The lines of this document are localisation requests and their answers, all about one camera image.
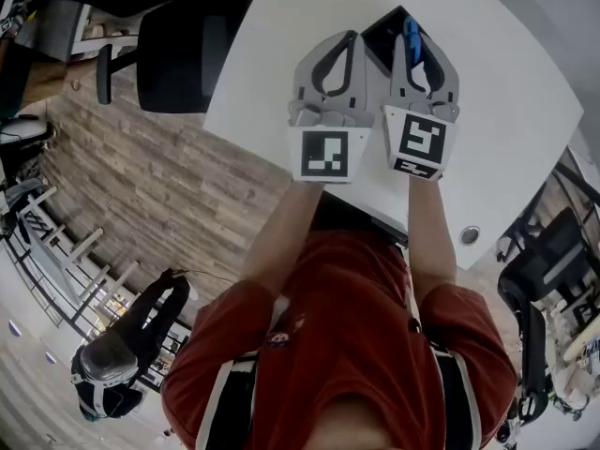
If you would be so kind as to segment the black waist device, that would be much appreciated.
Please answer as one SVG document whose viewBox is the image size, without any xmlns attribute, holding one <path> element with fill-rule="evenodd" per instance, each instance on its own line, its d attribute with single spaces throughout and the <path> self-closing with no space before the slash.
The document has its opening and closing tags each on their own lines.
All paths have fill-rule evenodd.
<svg viewBox="0 0 600 450">
<path fill-rule="evenodd" d="M 384 235 L 394 245 L 401 248 L 408 247 L 408 235 L 405 232 L 398 230 L 375 217 L 371 217 L 370 222 L 371 225 L 377 229 L 378 233 Z"/>
</svg>

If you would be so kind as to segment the person's left forearm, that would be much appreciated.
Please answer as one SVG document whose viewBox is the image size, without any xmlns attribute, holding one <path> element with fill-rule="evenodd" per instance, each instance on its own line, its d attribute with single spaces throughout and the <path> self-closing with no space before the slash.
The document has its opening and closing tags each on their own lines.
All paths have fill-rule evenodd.
<svg viewBox="0 0 600 450">
<path fill-rule="evenodd" d="M 241 279 L 277 296 L 306 242 L 324 185 L 292 182 L 252 242 Z"/>
</svg>

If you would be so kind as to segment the person's red shirt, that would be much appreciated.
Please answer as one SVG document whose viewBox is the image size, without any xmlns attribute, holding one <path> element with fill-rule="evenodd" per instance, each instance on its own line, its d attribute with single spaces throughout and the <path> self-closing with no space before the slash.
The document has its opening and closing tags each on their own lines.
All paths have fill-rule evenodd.
<svg viewBox="0 0 600 450">
<path fill-rule="evenodd" d="M 258 354 L 253 427 L 245 450 L 302 450 L 335 398 L 371 403 L 393 445 L 443 450 L 443 387 L 432 344 L 467 369 L 483 443 L 506 416 L 517 376 L 484 298 L 456 285 L 406 307 L 410 280 L 396 247 L 366 232 L 315 232 L 275 298 L 244 280 L 201 308 L 162 384 L 171 427 L 193 448 L 221 366 Z"/>
</svg>

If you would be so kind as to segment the person's right forearm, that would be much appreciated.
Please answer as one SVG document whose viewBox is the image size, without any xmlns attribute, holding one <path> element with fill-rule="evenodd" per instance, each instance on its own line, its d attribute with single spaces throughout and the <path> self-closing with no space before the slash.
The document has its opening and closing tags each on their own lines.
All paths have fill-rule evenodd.
<svg viewBox="0 0 600 450">
<path fill-rule="evenodd" d="M 456 253 L 437 181 L 410 179 L 408 237 L 412 293 L 422 317 L 426 297 L 457 280 Z"/>
</svg>

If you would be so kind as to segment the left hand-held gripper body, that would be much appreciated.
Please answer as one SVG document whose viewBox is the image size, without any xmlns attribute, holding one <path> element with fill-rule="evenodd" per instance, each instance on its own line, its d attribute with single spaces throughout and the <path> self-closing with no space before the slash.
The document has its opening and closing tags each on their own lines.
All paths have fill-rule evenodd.
<svg viewBox="0 0 600 450">
<path fill-rule="evenodd" d="M 287 142 L 296 181 L 348 184 L 355 177 L 374 127 L 372 112 L 293 100 Z"/>
</svg>

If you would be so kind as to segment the black office chair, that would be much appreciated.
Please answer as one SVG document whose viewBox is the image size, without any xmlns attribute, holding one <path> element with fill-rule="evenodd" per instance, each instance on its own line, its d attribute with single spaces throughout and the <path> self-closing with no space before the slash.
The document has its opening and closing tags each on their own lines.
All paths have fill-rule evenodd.
<svg viewBox="0 0 600 450">
<path fill-rule="evenodd" d="M 600 314 L 598 293 L 584 278 L 600 277 L 600 260 L 584 238 L 575 212 L 565 208 L 501 271 L 498 294 L 517 320 L 522 344 L 521 398 L 518 417 L 524 424 L 536 420 L 548 405 L 546 377 L 546 323 L 533 304 L 557 292 L 572 312 L 577 329 Z"/>
<path fill-rule="evenodd" d="M 97 100 L 112 102 L 112 75 L 136 66 L 140 107 L 151 113 L 206 113 L 237 30 L 239 8 L 172 1 L 142 18 L 134 50 L 97 57 Z"/>
</svg>

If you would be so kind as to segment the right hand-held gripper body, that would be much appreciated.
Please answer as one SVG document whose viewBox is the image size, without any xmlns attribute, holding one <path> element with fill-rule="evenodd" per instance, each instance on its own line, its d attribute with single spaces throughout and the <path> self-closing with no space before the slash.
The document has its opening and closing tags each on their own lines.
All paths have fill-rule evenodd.
<svg viewBox="0 0 600 450">
<path fill-rule="evenodd" d="M 432 114 L 382 105 L 382 128 L 388 167 L 437 181 L 449 163 L 460 127 Z"/>
</svg>

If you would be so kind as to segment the black pen holder box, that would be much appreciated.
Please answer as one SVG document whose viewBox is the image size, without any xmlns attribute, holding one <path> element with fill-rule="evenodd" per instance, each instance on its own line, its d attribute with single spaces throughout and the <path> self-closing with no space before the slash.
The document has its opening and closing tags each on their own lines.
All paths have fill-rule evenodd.
<svg viewBox="0 0 600 450">
<path fill-rule="evenodd" d="M 396 39 L 400 34 L 403 35 L 403 23 L 408 15 L 412 16 L 403 6 L 398 6 L 362 32 L 367 56 L 386 76 L 391 76 Z M 428 34 L 420 24 L 419 26 L 420 36 Z M 422 56 L 416 67 L 419 65 L 423 65 Z"/>
</svg>

